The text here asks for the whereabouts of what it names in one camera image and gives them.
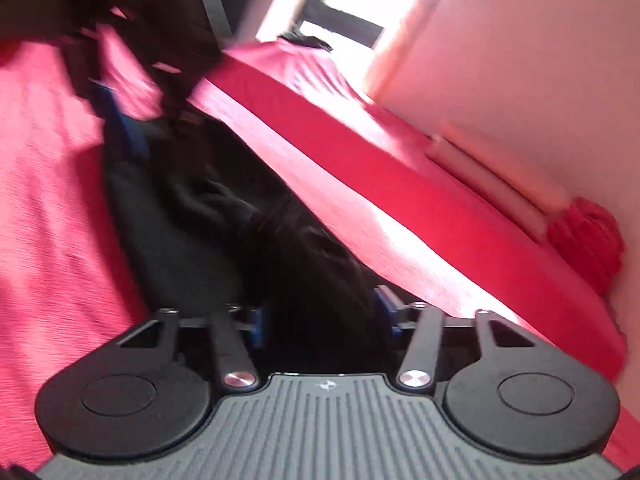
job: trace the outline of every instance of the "curtain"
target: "curtain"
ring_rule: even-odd
[[[398,68],[426,27],[440,0],[415,0],[398,22],[387,27],[376,41],[374,59],[362,88],[374,101],[386,91]]]

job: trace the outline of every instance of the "red bedsheet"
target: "red bedsheet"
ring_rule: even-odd
[[[108,79],[123,108],[152,113],[152,86],[107,39],[120,54]],[[193,100],[227,122],[377,272],[451,314],[489,308],[526,326],[219,89],[204,81]],[[0,462],[33,468],[49,455],[33,418],[40,385],[144,314],[102,194],[100,124],[72,95],[55,49],[25,44],[0,69],[0,126]],[[608,456],[620,466],[640,462],[638,424],[625,412],[618,428]]]

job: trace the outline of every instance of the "bed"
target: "bed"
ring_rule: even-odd
[[[157,89],[113,31],[100,33],[121,109],[157,114]],[[235,130],[380,275],[454,316],[495,310],[617,373],[622,337],[561,260],[423,160],[424,136],[307,64],[307,51],[287,49],[295,64],[276,62],[274,73],[251,54],[259,46],[231,51],[191,101]],[[33,418],[40,385],[143,319],[145,307],[102,192],[100,123],[73,95],[55,48],[25,43],[0,68],[0,125],[0,460],[33,468],[49,455]],[[622,468],[639,461],[627,412],[607,455]]]

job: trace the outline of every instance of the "white wall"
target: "white wall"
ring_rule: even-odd
[[[236,32],[236,42],[244,43],[255,39],[260,24],[274,0],[250,0],[242,15],[242,22]]]
[[[640,0],[442,0],[381,101],[423,131],[484,130],[613,212],[618,389],[640,418]]]

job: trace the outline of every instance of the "blue clip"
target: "blue clip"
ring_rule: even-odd
[[[249,314],[249,324],[251,325],[251,328],[249,329],[249,338],[251,339],[251,346],[254,349],[262,348],[264,338],[263,322],[262,309],[252,309]]]
[[[377,286],[373,291],[389,319],[391,335],[393,337],[400,337],[402,334],[402,329],[400,328],[400,311],[406,308],[406,306],[386,285]]]
[[[95,91],[92,94],[92,105],[102,115],[104,121],[111,125],[114,140],[128,155],[149,158],[149,146],[136,122],[118,109],[113,92],[108,86],[97,81],[93,83]]]

